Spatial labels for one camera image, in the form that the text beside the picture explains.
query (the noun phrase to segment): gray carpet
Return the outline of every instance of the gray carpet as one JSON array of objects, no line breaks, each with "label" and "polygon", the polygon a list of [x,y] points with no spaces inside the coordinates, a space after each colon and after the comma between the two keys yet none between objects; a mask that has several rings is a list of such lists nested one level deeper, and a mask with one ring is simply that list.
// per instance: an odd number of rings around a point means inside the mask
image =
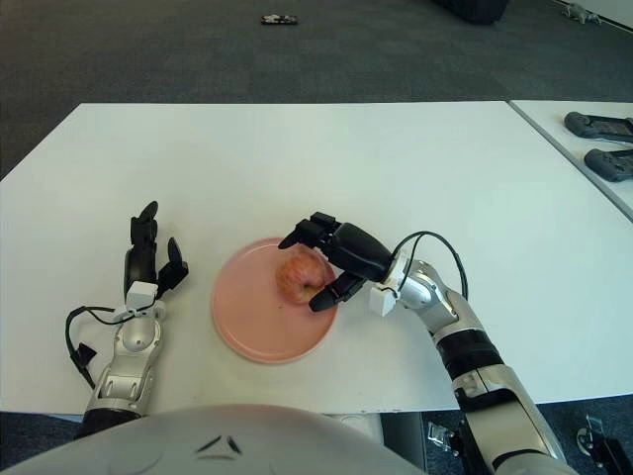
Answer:
[{"label": "gray carpet", "polygon": [[[511,0],[2,0],[0,176],[82,102],[633,101],[633,35]],[[298,27],[264,27],[271,12]]]}]

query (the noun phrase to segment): black cable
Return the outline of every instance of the black cable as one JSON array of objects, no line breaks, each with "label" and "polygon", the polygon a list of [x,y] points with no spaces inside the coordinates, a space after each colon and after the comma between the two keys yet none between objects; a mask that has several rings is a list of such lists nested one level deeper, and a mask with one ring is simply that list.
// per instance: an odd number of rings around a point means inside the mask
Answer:
[{"label": "black cable", "polygon": [[132,313],[129,317],[127,317],[125,319],[121,319],[121,320],[116,321],[116,322],[108,322],[106,320],[101,319],[97,314],[95,314],[95,312],[110,312],[110,313],[113,313],[115,311],[115,309],[111,309],[110,307],[86,307],[86,306],[81,306],[81,307],[73,310],[72,312],[70,312],[68,314],[68,317],[66,317],[66,328],[65,328],[65,333],[64,333],[64,336],[65,336],[65,339],[66,339],[66,347],[68,348],[68,354],[70,355],[70,359],[72,360],[73,364],[75,365],[75,368],[77,368],[77,371],[79,371],[79,373],[83,376],[83,378],[86,380],[86,382],[90,385],[90,387],[92,389],[95,388],[95,382],[93,381],[92,376],[90,376],[90,372],[88,371],[88,368],[86,367],[87,362],[81,361],[81,359],[80,359],[81,355],[78,354],[77,349],[75,349],[75,347],[72,344],[72,340],[70,339],[70,324],[72,323],[72,321],[76,317],[79,317],[84,312],[87,312],[90,315],[92,315],[97,322],[99,322],[100,324],[103,324],[103,325],[111,326],[111,325],[124,324],[125,322],[129,322],[131,319],[133,319],[136,316],[136,313],[142,312],[143,310],[146,310],[149,307],[151,307],[152,305],[154,305],[154,302],[152,302],[151,304],[149,304],[149,305],[147,305],[145,307],[141,307],[140,309],[136,309],[136,311],[134,313]]},{"label": "black cable", "polygon": [[462,263],[462,259],[459,257],[459,254],[457,253],[455,248],[451,245],[451,243],[448,240],[446,240],[446,238],[432,231],[418,231],[417,233],[412,233],[408,235],[407,237],[405,237],[403,240],[401,240],[398,243],[398,245],[394,249],[394,252],[392,252],[392,260],[394,260],[396,256],[398,255],[398,252],[400,252],[400,250],[402,249],[403,245],[405,245],[411,239],[417,238],[415,242],[413,243],[413,249],[411,250],[411,257],[408,260],[407,268],[405,270],[405,278],[403,279],[400,286],[398,287],[398,291],[400,292],[405,286],[405,282],[407,281],[408,274],[413,264],[413,259],[415,258],[415,250],[417,248],[417,244],[419,243],[419,240],[422,239],[424,236],[433,236],[434,238],[440,240],[448,248],[448,250],[451,251],[451,254],[453,254],[453,258],[455,259],[455,264],[457,265],[457,270],[459,271],[459,278],[462,283],[462,296],[466,300],[468,300],[468,279],[466,278],[466,270],[464,269],[464,264]]}]

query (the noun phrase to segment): red apple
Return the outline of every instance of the red apple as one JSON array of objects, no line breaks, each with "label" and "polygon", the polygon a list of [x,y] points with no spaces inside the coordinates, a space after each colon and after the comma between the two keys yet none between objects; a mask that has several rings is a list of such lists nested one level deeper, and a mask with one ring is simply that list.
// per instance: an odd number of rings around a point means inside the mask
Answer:
[{"label": "red apple", "polygon": [[312,250],[301,250],[277,268],[277,287],[295,304],[306,304],[325,285],[325,266]]}]

